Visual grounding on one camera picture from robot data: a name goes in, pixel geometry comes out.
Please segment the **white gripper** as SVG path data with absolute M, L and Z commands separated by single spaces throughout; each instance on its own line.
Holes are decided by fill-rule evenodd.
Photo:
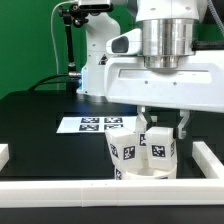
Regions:
M 111 56 L 104 72 L 108 101 L 140 105 L 136 131 L 145 133 L 151 116 L 145 106 L 182 109 L 176 137 L 184 139 L 190 111 L 224 112 L 224 45 L 195 43 L 192 56 L 179 59 L 176 68 L 146 68 L 142 31 L 134 29 L 106 43 Z

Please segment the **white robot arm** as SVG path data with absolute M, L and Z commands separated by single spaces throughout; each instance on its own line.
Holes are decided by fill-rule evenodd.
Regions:
M 196 40 L 211 0 L 78 0 L 88 14 L 80 92 L 108 101 L 224 113 L 224 49 Z

